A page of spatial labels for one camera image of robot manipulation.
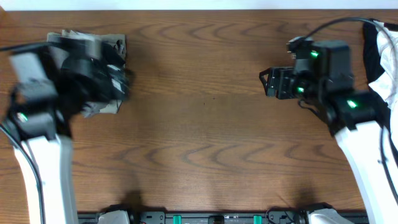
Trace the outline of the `dark navy t-shirt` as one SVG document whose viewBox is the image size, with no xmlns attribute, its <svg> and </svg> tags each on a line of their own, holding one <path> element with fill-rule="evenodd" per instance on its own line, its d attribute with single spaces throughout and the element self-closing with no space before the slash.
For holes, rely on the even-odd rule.
<svg viewBox="0 0 398 224">
<path fill-rule="evenodd" d="M 119 53 L 117 45 L 102 41 L 101 43 L 101 60 L 100 67 L 102 69 L 111 67 L 122 73 L 123 76 L 129 75 L 130 71 L 125 69 L 126 61 Z"/>
</svg>

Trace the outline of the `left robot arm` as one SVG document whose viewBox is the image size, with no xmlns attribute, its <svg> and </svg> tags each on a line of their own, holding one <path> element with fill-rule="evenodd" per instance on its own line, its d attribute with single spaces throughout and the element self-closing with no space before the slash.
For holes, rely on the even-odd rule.
<svg viewBox="0 0 398 224">
<path fill-rule="evenodd" d="M 1 123 L 24 178 L 31 223 L 77 223 L 70 120 L 89 103 L 129 94 L 124 60 L 104 43 L 39 42 L 8 48 L 18 84 Z"/>
</svg>

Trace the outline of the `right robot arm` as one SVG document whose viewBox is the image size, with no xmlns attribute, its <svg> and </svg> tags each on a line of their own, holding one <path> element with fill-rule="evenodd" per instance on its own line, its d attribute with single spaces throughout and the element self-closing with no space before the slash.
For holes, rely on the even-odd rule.
<svg viewBox="0 0 398 224">
<path fill-rule="evenodd" d="M 397 223 L 397 91 L 386 76 L 369 91 L 332 68 L 271 67 L 259 74 L 267 96 L 298 99 L 322 120 L 346 156 L 370 223 Z"/>
</svg>

